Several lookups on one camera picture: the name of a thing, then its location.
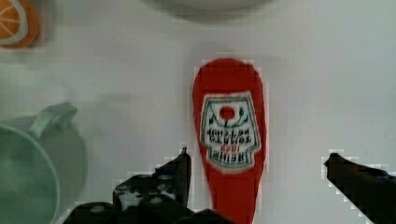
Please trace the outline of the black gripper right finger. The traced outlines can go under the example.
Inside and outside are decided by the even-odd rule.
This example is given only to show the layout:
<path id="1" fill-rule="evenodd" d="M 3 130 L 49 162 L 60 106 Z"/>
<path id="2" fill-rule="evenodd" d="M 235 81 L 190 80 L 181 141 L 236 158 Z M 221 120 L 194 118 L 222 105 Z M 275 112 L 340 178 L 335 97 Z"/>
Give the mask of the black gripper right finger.
<path id="1" fill-rule="evenodd" d="M 374 224 L 396 223 L 396 177 L 331 153 L 327 179 Z"/>

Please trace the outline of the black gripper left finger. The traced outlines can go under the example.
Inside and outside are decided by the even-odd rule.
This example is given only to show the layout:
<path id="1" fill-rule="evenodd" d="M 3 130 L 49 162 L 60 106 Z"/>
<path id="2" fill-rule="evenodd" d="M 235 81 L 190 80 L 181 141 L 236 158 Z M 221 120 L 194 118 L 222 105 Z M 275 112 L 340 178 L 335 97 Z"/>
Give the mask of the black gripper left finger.
<path id="1" fill-rule="evenodd" d="M 163 195 L 186 206 L 191 185 L 191 156 L 187 148 L 152 174 L 138 174 L 113 189 L 113 203 L 121 210 L 137 207 L 148 196 Z"/>

